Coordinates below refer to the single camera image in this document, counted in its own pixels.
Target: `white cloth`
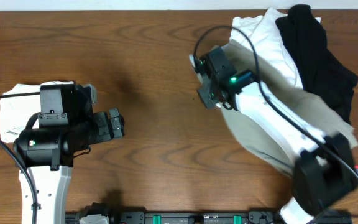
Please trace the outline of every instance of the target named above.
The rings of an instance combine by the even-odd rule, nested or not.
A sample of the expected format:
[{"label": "white cloth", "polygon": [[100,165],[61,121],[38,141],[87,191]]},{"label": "white cloth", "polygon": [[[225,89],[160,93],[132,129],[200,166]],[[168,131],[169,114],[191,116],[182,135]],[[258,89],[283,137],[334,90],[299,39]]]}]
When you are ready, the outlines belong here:
[{"label": "white cloth", "polygon": [[[298,69],[286,50],[275,23],[278,18],[285,16],[287,15],[269,8],[264,16],[255,18],[235,17],[233,27],[240,29],[249,37],[258,55],[280,71],[289,84],[292,84],[295,88],[303,89]],[[236,40],[250,49],[248,41],[238,31],[232,30],[230,39]]]},{"label": "white cloth", "polygon": [[[41,85],[73,84],[74,82],[46,82]],[[17,84],[3,95],[33,93],[40,91],[41,85]],[[22,132],[29,118],[41,111],[40,95],[20,96],[0,99],[0,135],[5,143],[12,143]]]}]

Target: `wood grain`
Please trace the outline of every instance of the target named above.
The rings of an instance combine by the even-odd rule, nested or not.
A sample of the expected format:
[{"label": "wood grain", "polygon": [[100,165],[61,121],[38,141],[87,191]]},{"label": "wood grain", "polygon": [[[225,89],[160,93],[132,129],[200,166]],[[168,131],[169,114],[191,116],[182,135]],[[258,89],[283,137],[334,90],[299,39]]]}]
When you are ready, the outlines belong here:
[{"label": "wood grain", "polygon": [[[16,83],[92,83],[94,110],[118,107],[126,119],[125,138],[75,160],[67,210],[92,202],[247,210],[288,201],[291,181],[241,148],[219,110],[203,108],[188,61],[207,28],[264,12],[0,12],[0,94]],[[329,49],[358,74],[358,11],[313,13],[322,17]],[[200,53],[228,37],[227,30],[211,34]],[[358,138],[358,86],[355,91],[351,121]],[[354,157],[358,163],[358,148]],[[0,223],[20,223],[17,175],[0,149]],[[337,207],[358,212],[358,191]]]}]

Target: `gray cloth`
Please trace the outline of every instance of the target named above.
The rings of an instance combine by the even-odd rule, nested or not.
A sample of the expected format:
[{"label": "gray cloth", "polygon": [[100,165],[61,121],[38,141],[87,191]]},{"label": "gray cloth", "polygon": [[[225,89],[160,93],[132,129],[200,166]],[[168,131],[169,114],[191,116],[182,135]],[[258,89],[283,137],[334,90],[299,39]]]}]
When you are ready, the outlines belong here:
[{"label": "gray cloth", "polygon": [[[226,44],[223,50],[237,70],[248,68],[255,71],[251,50],[235,40]],[[258,57],[258,61],[262,80],[281,102],[300,118],[326,134],[333,136],[338,132],[342,133],[348,139],[351,148],[358,146],[352,133],[353,127],[344,122],[319,96],[294,88],[263,58]],[[221,111],[228,128],[241,146],[285,175],[292,175],[293,164],[283,149],[255,121],[239,111],[226,110],[223,107]]]}]

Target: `black cable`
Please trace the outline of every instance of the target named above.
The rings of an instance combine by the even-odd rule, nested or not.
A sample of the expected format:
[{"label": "black cable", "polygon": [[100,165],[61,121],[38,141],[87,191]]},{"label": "black cable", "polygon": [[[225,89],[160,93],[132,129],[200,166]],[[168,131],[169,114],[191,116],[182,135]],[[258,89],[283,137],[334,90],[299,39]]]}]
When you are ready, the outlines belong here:
[{"label": "black cable", "polygon": [[[32,95],[39,95],[39,94],[40,94],[40,92],[2,95],[2,96],[0,96],[0,99],[1,98],[9,98],[9,97],[17,97],[17,96],[32,96]],[[37,192],[36,192],[35,186],[34,186],[33,182],[31,181],[30,175],[27,173],[27,169],[19,161],[19,159],[16,157],[16,155],[1,140],[0,140],[0,146],[14,160],[14,162],[17,164],[17,166],[20,168],[21,172],[23,173],[25,179],[27,180],[27,183],[29,183],[31,196],[32,196],[32,203],[33,203],[32,204],[32,224],[36,224],[37,223],[37,211],[38,211],[38,198],[37,198]]]},{"label": "black cable", "polygon": [[255,59],[255,81],[258,83],[259,86],[259,90],[260,93],[262,94],[264,100],[273,108],[273,110],[278,113],[285,121],[287,121],[288,123],[290,123],[294,128],[296,128],[300,133],[302,133],[303,135],[305,135],[306,137],[308,137],[309,139],[311,139],[312,141],[314,141],[321,149],[323,149],[326,153],[328,153],[330,156],[332,156],[333,158],[335,158],[340,164],[342,164],[344,167],[346,167],[346,169],[348,169],[350,171],[350,173],[356,177],[356,179],[358,180],[358,174],[354,171],[353,168],[351,168],[349,165],[347,165],[347,163],[345,161],[343,161],[337,154],[333,153],[327,146],[325,146],[323,143],[321,143],[318,139],[316,139],[314,136],[312,136],[308,131],[304,130],[303,128],[301,128],[298,124],[296,124],[294,121],[292,121],[290,118],[288,118],[283,112],[281,112],[271,101],[270,98],[265,94],[265,92],[263,91],[262,88],[262,84],[261,84],[261,79],[260,79],[260,73],[259,73],[259,62],[258,62],[258,56],[256,54],[256,50],[254,45],[252,44],[252,42],[250,41],[250,39],[248,38],[248,36],[243,33],[243,31],[239,30],[238,28],[235,28],[233,26],[227,26],[227,25],[221,25],[221,26],[216,26],[216,27],[212,27],[209,30],[207,30],[203,35],[201,35],[201,37],[198,39],[195,48],[194,48],[194,52],[193,52],[193,57],[194,57],[194,63],[196,65],[196,53],[197,53],[197,48],[200,44],[200,42],[205,38],[205,36],[207,34],[209,34],[211,31],[216,30],[216,29],[220,29],[220,28],[226,28],[226,29],[234,29],[236,31],[238,31],[240,34],[242,34],[246,40],[248,41],[248,43],[250,44],[252,51],[254,52],[254,59]]},{"label": "black cable", "polygon": [[9,97],[15,97],[15,96],[32,96],[32,95],[39,95],[40,92],[35,93],[18,93],[18,94],[9,94],[9,95],[1,95],[0,99],[2,98],[9,98]]},{"label": "black cable", "polygon": [[32,195],[32,223],[37,223],[37,210],[38,210],[38,199],[37,199],[37,193],[35,190],[35,186],[33,182],[31,181],[30,175],[27,173],[27,169],[24,167],[24,165],[19,161],[19,159],[15,156],[15,154],[8,148],[5,143],[3,143],[0,140],[0,146],[8,153],[8,155],[15,161],[15,163],[19,166],[20,170],[24,174],[25,179],[29,183],[30,189],[31,189],[31,195]]}]

